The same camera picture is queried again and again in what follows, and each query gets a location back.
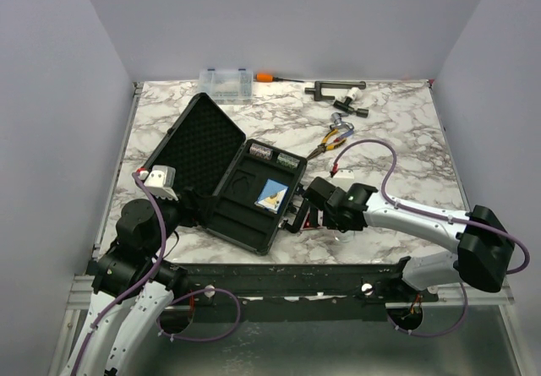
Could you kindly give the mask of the orange blue poker chip stack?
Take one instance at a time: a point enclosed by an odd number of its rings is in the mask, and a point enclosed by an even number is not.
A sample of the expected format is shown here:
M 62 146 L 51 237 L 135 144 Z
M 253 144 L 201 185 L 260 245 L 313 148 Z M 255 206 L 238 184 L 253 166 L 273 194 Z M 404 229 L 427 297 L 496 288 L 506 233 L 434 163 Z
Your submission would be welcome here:
M 262 144 L 252 143 L 249 147 L 249 153 L 255 157 L 259 157 L 264 160 L 270 160 L 273 156 L 273 150 Z

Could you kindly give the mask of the blue playing card deck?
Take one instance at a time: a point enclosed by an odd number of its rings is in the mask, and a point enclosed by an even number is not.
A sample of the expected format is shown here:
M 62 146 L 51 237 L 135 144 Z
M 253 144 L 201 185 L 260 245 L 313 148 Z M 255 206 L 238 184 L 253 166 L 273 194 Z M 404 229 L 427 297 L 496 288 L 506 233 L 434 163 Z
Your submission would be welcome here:
M 275 180 L 268 179 L 256 198 L 254 205 L 277 214 L 282 201 L 285 199 L 288 186 Z

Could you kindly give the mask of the red triangle all-in button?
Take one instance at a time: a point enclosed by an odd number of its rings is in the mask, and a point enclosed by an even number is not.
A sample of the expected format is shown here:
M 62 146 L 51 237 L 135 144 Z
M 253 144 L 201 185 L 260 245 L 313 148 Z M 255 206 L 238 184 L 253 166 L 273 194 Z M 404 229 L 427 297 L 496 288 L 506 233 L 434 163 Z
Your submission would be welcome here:
M 315 230 L 322 227 L 323 212 L 316 208 L 310 208 L 301 225 L 303 231 Z

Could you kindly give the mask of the clear round dealer button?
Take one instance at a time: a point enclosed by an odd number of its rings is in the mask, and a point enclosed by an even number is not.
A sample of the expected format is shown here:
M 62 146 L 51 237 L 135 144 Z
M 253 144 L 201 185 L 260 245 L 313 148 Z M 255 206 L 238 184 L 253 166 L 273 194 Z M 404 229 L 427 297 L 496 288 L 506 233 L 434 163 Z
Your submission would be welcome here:
M 336 242 L 339 243 L 348 243 L 352 242 L 355 239 L 356 232 L 339 232 L 333 231 L 332 236 Z

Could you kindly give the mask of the black foam lined carry case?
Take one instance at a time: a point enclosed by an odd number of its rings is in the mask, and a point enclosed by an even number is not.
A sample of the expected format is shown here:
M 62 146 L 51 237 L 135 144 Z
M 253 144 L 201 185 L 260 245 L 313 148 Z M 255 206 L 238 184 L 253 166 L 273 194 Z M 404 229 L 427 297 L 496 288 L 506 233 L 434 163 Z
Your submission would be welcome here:
M 249 153 L 252 143 L 273 150 L 268 160 Z M 300 160 L 291 170 L 276 163 L 279 153 Z M 291 152 L 248 139 L 242 129 L 206 94 L 195 95 L 144 164 L 176 169 L 173 189 L 215 195 L 216 204 L 206 229 L 251 253 L 266 255 L 282 217 L 300 184 L 308 161 Z M 288 186 L 277 214 L 254 205 L 268 179 Z

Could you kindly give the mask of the green blue poker chip stack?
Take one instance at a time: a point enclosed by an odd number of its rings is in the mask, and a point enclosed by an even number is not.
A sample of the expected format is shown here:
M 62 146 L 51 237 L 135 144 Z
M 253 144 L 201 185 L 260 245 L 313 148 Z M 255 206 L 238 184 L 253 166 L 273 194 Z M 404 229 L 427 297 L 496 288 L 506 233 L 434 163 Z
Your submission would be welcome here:
M 276 158 L 276 163 L 288 169 L 296 170 L 300 165 L 300 160 L 293 155 L 281 152 Z

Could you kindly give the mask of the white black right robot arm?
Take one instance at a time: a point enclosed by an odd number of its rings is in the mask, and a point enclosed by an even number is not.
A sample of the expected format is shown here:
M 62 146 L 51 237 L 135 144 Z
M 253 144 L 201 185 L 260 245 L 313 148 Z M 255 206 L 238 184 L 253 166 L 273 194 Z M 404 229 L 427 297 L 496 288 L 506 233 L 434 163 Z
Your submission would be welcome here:
M 324 225 L 339 232 L 378 227 L 403 232 L 444 249 L 420 258 L 407 258 L 402 272 L 389 280 L 390 294 L 405 302 L 431 286 L 464 282 L 481 292 L 502 288 L 512 241 L 492 210 L 441 214 L 421 204 L 403 204 L 373 186 L 354 183 L 343 190 L 322 177 L 307 187 L 303 198 L 323 212 Z

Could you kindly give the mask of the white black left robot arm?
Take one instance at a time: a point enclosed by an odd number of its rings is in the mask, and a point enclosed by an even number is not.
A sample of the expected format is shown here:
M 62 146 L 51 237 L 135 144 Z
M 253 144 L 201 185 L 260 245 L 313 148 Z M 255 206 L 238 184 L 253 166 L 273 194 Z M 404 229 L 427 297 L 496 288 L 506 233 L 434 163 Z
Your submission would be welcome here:
M 185 188 L 177 200 L 134 199 L 121 209 L 117 235 L 97 261 L 90 306 L 62 373 L 124 375 L 168 303 L 187 295 L 187 271 L 158 256 L 178 226 L 205 219 L 209 197 Z

